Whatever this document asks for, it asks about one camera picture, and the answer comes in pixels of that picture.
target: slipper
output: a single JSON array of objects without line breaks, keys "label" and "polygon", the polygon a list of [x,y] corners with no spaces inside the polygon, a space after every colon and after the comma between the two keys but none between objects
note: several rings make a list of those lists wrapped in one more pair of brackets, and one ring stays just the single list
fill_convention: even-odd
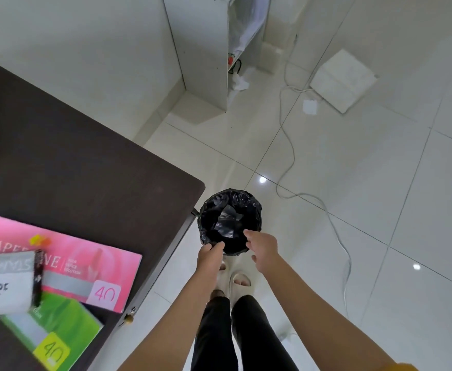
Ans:
[{"label": "slipper", "polygon": [[217,273],[217,282],[214,290],[221,290],[226,298],[229,298],[229,266],[226,262],[221,262],[221,267]]},{"label": "slipper", "polygon": [[[248,286],[237,284],[235,283],[235,280],[246,283],[248,284]],[[229,279],[229,300],[231,302],[231,307],[233,307],[238,299],[240,299],[244,295],[253,296],[254,290],[255,289],[252,286],[252,280],[250,280],[244,272],[237,271],[232,274],[231,279]]]}]

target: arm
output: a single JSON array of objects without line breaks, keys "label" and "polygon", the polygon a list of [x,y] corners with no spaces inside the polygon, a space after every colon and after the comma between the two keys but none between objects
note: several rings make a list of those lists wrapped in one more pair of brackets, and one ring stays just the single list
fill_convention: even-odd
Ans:
[{"label": "arm", "polygon": [[224,243],[203,246],[197,270],[154,329],[121,365],[119,371],[181,371],[190,352],[202,314],[216,286]]},{"label": "arm", "polygon": [[247,247],[304,346],[321,371],[378,371],[395,362],[305,284],[278,254],[278,242],[245,230]]}]

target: white box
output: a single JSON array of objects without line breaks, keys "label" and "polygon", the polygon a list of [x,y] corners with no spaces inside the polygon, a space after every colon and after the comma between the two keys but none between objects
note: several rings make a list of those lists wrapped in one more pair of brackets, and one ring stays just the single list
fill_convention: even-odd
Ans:
[{"label": "white box", "polygon": [[341,49],[317,70],[310,86],[345,113],[377,80],[369,68]]}]

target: desk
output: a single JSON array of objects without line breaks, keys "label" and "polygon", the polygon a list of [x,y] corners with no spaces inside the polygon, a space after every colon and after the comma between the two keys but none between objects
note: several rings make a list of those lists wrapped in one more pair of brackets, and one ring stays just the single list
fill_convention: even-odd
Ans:
[{"label": "desk", "polygon": [[[0,216],[143,256],[122,315],[87,306],[104,328],[73,371],[86,370],[125,314],[138,309],[194,220],[204,188],[0,67]],[[44,368],[0,323],[2,370]]]}]

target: green notebook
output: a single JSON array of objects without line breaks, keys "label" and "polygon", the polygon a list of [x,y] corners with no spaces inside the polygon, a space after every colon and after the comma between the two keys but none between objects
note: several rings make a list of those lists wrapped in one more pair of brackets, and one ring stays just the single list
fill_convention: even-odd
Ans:
[{"label": "green notebook", "polygon": [[47,292],[39,307],[0,318],[49,371],[68,371],[102,328],[78,301]]}]

